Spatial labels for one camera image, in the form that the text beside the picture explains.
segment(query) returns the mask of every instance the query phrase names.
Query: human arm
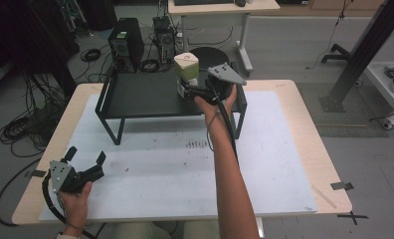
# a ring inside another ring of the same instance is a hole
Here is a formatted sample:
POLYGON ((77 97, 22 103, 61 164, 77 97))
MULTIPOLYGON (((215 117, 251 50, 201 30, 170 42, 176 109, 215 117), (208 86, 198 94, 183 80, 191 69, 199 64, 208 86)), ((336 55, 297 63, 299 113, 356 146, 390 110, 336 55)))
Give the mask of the human arm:
POLYGON ((91 182, 87 182, 80 194, 59 192, 67 213, 66 227, 62 235, 74 237, 82 235, 88 217, 88 198, 92 191, 92 186, 91 182))
MULTIPOLYGON (((236 86, 225 101, 225 109, 231 113, 237 96, 236 86)), ((202 98, 194 99, 205 114, 215 154, 216 193, 221 238, 260 238, 253 206, 232 148, 225 123, 217 108, 202 98)))

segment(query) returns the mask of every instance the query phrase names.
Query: wooden table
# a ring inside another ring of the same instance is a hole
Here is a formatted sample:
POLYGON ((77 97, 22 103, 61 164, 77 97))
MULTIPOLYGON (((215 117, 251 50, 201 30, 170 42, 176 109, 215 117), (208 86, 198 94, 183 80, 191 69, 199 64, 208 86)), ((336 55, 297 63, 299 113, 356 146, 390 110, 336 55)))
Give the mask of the wooden table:
POLYGON ((253 66, 245 48, 250 15, 256 12, 279 9, 280 6, 275 0, 257 0, 251 4, 247 3, 245 7, 238 7, 234 3, 175 6, 174 0, 168 1, 169 13, 174 16, 181 16, 184 52, 188 52, 187 28, 242 26, 241 39, 237 44, 248 74, 253 71, 253 66))
MULTIPOLYGON (((79 85, 74 93, 39 165, 47 171, 53 159, 60 159, 66 152, 71 135, 82 116, 91 94, 99 94, 102 84, 79 85)), ((352 204, 344 189, 333 190, 330 183, 340 179, 321 141, 302 98, 292 81, 248 81, 245 91, 275 91, 286 115, 295 147, 310 184, 317 205, 317 214, 338 214, 351 211, 352 204)), ((43 178, 33 177, 17 206, 13 222, 37 224, 45 206, 42 194, 43 178)))

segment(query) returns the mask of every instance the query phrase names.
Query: human hand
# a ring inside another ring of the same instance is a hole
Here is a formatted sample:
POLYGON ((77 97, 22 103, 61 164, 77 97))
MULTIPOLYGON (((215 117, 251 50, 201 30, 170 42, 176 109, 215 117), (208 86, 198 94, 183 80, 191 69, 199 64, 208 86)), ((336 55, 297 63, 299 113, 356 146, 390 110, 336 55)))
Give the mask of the human hand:
POLYGON ((93 184, 87 182, 80 194, 60 191, 58 194, 66 210, 66 228, 63 235, 80 237, 88 217, 88 199, 93 184))
MULTIPOLYGON (((231 116, 232 105, 234 104, 236 98, 237 86, 234 84, 234 86, 232 87, 231 95, 229 95, 224 102, 225 110, 228 113, 228 117, 231 116)), ((207 127, 217 125, 216 121, 221 123, 224 122, 222 116, 217 112, 217 106, 212 106, 208 104, 204 99, 200 97, 195 97, 194 102, 196 103, 197 107, 204 113, 207 127)))

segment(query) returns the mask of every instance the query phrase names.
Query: computer tower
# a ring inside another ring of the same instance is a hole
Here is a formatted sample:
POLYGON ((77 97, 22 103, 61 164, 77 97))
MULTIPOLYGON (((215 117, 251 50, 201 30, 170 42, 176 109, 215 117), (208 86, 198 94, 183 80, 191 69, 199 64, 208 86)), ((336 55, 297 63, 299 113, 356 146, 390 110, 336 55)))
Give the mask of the computer tower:
POLYGON ((119 72, 137 72, 144 54, 136 18, 120 18, 107 39, 114 65, 119 72))
POLYGON ((153 18, 154 34, 156 36, 156 47, 159 52, 160 63, 162 65, 173 64, 175 57, 175 33, 170 27, 167 16, 153 18))
POLYGON ((92 30, 111 29, 117 21, 111 0, 80 0, 85 18, 92 30))

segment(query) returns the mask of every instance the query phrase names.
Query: floor mat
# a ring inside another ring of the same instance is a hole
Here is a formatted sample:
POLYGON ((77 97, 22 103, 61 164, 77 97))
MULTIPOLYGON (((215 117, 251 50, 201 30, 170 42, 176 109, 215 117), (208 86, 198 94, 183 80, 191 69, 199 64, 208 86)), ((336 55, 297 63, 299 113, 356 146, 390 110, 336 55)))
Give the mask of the floor mat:
POLYGON ((320 136, 331 137, 388 137, 386 130, 375 118, 373 111, 352 88, 343 101, 345 113, 326 113, 318 98, 326 97, 333 84, 296 84, 320 136))

